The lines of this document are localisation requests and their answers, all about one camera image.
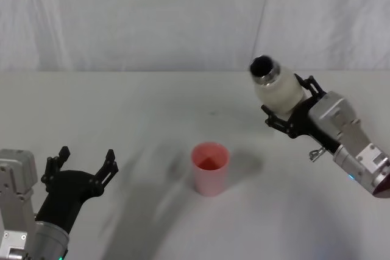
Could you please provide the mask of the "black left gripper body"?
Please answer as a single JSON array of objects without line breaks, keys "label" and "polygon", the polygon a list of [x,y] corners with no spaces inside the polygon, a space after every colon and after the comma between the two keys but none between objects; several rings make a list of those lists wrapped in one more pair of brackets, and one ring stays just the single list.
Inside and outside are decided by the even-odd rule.
[{"label": "black left gripper body", "polygon": [[44,174],[41,182],[48,194],[35,220],[56,225],[66,233],[71,232],[82,205],[103,194],[103,185],[94,175],[78,170]]}]

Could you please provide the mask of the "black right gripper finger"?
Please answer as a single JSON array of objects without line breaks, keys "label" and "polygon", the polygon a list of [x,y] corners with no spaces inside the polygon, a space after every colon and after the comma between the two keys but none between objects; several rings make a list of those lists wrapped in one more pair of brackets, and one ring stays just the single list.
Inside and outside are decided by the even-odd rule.
[{"label": "black right gripper finger", "polygon": [[266,125],[279,132],[286,134],[290,138],[296,138],[296,133],[292,124],[289,124],[288,121],[279,118],[272,110],[270,110],[265,105],[262,105],[261,109],[267,115],[267,118],[265,120]]},{"label": "black right gripper finger", "polygon": [[320,87],[314,76],[309,76],[307,79],[303,79],[298,74],[295,74],[295,78],[302,88],[311,93],[312,97],[322,98],[325,96],[325,91]]}]

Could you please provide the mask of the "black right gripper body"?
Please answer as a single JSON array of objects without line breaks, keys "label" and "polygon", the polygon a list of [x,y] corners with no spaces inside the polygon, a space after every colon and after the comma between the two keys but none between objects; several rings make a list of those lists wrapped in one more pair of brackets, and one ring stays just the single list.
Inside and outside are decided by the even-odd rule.
[{"label": "black right gripper body", "polygon": [[309,110],[322,97],[321,95],[314,95],[295,107],[288,119],[288,124],[292,124],[292,129],[288,135],[291,138],[296,138],[301,135],[310,136],[327,151],[334,154],[340,146],[340,143],[323,132],[309,117]]}]

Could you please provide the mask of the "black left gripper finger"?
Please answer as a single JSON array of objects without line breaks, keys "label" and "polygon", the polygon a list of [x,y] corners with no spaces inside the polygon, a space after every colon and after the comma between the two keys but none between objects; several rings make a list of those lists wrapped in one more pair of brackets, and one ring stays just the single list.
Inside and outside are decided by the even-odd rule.
[{"label": "black left gripper finger", "polygon": [[105,156],[105,161],[102,167],[95,173],[91,179],[93,186],[106,187],[112,178],[118,173],[118,165],[115,161],[115,153],[113,149],[109,149]]},{"label": "black left gripper finger", "polygon": [[68,146],[63,146],[58,155],[55,157],[47,157],[44,174],[41,177],[42,183],[50,183],[54,177],[60,172],[63,165],[67,162],[70,156]]}]

